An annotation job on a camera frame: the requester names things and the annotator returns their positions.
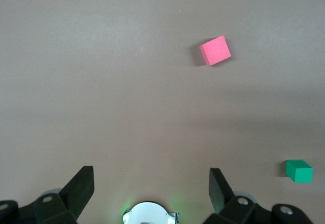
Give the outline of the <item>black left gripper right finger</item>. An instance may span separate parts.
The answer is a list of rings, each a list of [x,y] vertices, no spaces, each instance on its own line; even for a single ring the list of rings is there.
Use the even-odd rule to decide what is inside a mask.
[[[209,171],[209,197],[214,209],[205,223],[271,223],[272,214],[249,194],[235,193],[221,169]]]

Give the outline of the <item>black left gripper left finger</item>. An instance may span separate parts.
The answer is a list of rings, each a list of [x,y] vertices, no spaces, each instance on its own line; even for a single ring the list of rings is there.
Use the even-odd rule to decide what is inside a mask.
[[[20,208],[19,223],[77,223],[93,193],[93,167],[83,166],[58,193],[46,193]]]

